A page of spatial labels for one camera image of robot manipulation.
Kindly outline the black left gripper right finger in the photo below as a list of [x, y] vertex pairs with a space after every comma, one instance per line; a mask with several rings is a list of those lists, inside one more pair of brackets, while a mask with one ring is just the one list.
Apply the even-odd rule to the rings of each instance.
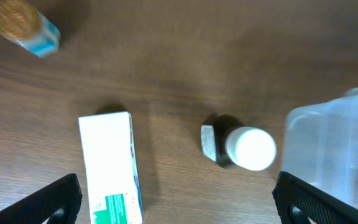
[[272, 191], [282, 224], [358, 224], [358, 209], [281, 171]]

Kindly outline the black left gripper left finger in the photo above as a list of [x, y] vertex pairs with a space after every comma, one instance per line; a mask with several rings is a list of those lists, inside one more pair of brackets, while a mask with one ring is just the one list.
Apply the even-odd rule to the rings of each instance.
[[0, 223], [74, 224], [82, 193], [77, 175], [68, 174], [0, 211]]

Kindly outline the dark bottle with white cap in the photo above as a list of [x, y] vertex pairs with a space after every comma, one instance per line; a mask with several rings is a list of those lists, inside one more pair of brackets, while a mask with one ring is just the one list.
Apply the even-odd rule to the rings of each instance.
[[268, 132], [245, 126], [228, 114], [211, 115], [201, 125], [200, 139], [203, 154], [225, 169], [265, 170], [277, 155], [277, 145]]

